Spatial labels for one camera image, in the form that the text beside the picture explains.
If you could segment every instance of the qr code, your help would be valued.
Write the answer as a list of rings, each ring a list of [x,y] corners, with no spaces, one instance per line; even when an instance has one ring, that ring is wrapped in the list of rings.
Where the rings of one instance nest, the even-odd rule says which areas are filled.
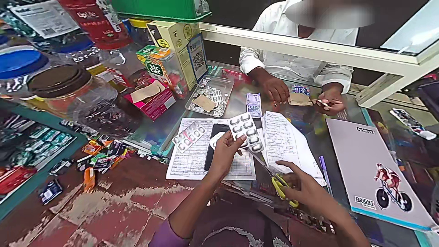
[[[195,71],[199,70],[202,66],[205,66],[203,50],[195,54],[192,59],[194,60]]]
[[[44,30],[42,30],[42,32],[44,33],[44,35],[51,35],[51,34],[56,33],[55,30],[53,30],[52,28],[44,29]]]

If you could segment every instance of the purple sleeve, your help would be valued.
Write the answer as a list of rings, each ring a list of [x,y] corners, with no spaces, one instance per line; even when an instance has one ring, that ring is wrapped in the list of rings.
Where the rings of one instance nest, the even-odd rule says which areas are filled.
[[[149,247],[185,247],[189,245],[190,239],[183,239],[177,236],[172,230],[168,219],[155,231]]]

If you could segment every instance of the clear plastic tray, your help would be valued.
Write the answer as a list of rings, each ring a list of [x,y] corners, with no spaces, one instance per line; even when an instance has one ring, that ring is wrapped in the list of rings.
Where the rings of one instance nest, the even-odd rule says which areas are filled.
[[[226,106],[229,102],[230,93],[232,92],[233,88],[233,82],[224,78],[218,78],[214,76],[205,76],[205,78],[210,78],[210,81],[207,83],[207,85],[203,87],[200,87],[200,85],[202,85],[204,78],[200,81],[200,83],[197,85],[197,88],[195,88],[195,91],[192,93],[191,99],[187,101],[186,109],[213,117],[221,117],[226,111]],[[206,94],[203,93],[204,96],[212,96],[211,93],[209,93],[212,92],[212,88],[215,88],[215,91],[221,91],[221,96],[223,97],[223,101],[225,103],[218,103],[217,106],[210,112],[204,111],[201,107],[198,107],[197,105],[192,103],[192,101],[194,101],[200,95],[200,90],[208,90]]]

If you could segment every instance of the pink box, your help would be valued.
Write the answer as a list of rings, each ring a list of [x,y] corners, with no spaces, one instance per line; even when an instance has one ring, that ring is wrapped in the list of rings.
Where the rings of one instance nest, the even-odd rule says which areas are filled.
[[[165,89],[158,94],[146,98],[142,101],[134,103],[145,115],[150,117],[153,121],[156,120],[160,115],[162,115],[172,104],[175,103],[174,95],[172,94],[171,89],[168,85],[165,85],[160,82],[161,85],[165,87]],[[124,98],[128,99],[131,103],[133,99],[130,94],[124,96]]]

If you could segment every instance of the yellow scissors handle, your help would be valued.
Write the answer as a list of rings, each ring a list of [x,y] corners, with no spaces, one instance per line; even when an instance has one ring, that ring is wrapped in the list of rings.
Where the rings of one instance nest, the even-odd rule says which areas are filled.
[[[286,182],[278,174],[276,174],[276,178],[275,177],[271,178],[271,182],[273,183],[273,186],[276,189],[277,194],[281,197],[282,200],[285,200],[287,197],[285,196],[284,192],[281,190],[281,187],[280,187],[280,186],[282,186],[282,183],[276,179],[281,179],[285,184],[286,184]],[[298,207],[299,206],[299,202],[296,200],[289,200],[289,203],[290,203],[291,207]]]

